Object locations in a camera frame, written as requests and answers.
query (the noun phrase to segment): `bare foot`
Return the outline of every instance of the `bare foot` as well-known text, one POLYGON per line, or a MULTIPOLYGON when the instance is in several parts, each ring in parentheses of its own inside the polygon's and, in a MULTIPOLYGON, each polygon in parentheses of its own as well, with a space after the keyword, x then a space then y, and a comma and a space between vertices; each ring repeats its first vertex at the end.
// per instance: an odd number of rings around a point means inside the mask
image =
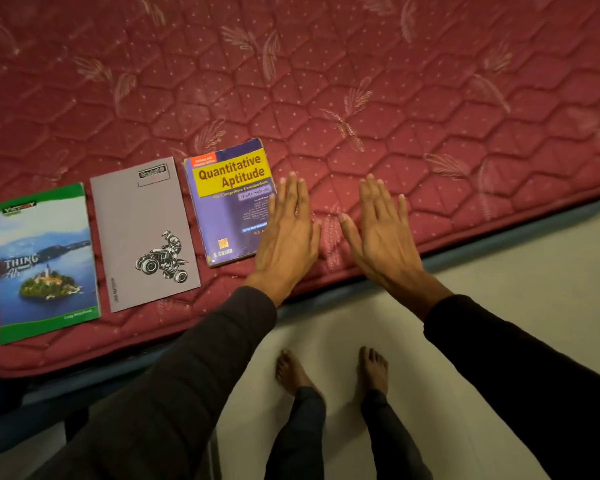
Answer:
POLYGON ((386 395, 389 391, 389 363, 369 347, 360 348, 360 374, 365 395, 371 389, 378 389, 386 395))
POLYGON ((276 379, 292 396, 296 396, 298 387, 309 386, 318 390, 306 375, 298 357, 289 349, 283 349, 280 352, 276 363, 276 379))

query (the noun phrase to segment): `green stripe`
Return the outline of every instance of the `green stripe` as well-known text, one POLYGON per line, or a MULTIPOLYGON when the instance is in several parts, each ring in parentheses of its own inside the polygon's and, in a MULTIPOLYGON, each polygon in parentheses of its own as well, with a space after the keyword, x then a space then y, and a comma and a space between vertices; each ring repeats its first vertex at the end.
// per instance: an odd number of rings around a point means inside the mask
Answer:
POLYGON ((49 190, 48 192, 40 192, 26 197, 19 197, 13 200, 0 203, 0 212, 5 207, 12 207, 14 205, 21 205, 23 203, 31 202, 44 202, 47 200, 62 200, 65 198, 76 198, 84 196, 84 187, 82 184, 72 184, 66 187, 60 187, 59 189, 49 190))
POLYGON ((97 306, 67 313, 58 317, 47 318, 37 322, 12 323, 0 327, 0 345, 5 345, 16 340, 42 335, 48 331, 58 330, 78 323, 87 322, 100 317, 97 306))

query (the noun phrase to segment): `person's left hand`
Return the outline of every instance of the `person's left hand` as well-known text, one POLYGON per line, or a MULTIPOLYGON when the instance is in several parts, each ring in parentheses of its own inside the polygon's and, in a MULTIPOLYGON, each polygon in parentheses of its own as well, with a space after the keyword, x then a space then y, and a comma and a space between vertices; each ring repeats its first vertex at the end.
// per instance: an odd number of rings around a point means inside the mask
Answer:
POLYGON ((309 192, 295 172, 280 179, 278 198, 269 196, 269 221, 256 254, 255 271, 244 282, 273 300, 276 306, 318 258, 322 223, 312 223, 309 192))

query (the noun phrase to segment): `pants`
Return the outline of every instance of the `pants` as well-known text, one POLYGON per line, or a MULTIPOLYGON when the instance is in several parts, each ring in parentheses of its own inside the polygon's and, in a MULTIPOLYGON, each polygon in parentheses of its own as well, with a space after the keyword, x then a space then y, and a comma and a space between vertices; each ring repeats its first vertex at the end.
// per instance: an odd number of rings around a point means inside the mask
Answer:
MULTIPOLYGON (((376 463, 377 480, 432 480, 418 447, 402 425, 386 396, 371 390, 362 402, 376 463)), ((326 407, 311 387, 300 387, 287 424, 273 443, 265 480, 321 480, 322 428, 326 407)))

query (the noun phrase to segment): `tile floor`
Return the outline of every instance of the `tile floor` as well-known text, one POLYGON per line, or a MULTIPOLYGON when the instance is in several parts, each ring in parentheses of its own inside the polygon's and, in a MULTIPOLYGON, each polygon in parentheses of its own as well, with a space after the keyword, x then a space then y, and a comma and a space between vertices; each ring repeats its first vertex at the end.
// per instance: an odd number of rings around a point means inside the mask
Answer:
MULTIPOLYGON (((437 276, 600 372, 600 215, 437 276)), ((424 339, 422 324, 375 291, 281 324, 264 339, 218 423, 224 480, 263 478, 291 404, 273 380, 283 347, 302 359, 327 400, 326 477, 375 478, 356 403, 356 355, 364 344, 389 359, 388 398, 436 480, 547 478, 475 389, 424 339)), ((0 455, 0 480, 24 478, 61 443, 56 428, 0 455)))

